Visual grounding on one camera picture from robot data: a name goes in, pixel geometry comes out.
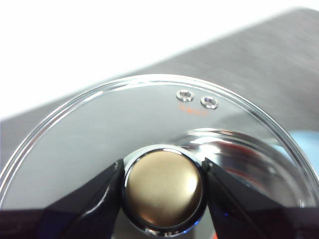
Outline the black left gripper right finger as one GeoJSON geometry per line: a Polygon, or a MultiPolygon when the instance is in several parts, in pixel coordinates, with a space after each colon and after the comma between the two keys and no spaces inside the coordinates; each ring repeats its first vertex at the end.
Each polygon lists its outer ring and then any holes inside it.
{"type": "Polygon", "coordinates": [[[318,207],[285,207],[206,158],[207,204],[219,239],[317,239],[318,207]]]}

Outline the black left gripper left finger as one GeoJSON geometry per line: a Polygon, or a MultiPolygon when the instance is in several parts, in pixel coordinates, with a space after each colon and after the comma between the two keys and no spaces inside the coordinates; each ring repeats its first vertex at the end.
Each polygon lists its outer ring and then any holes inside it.
{"type": "Polygon", "coordinates": [[[42,209],[2,210],[2,239],[110,239],[120,209],[124,163],[118,160],[42,209]]]}

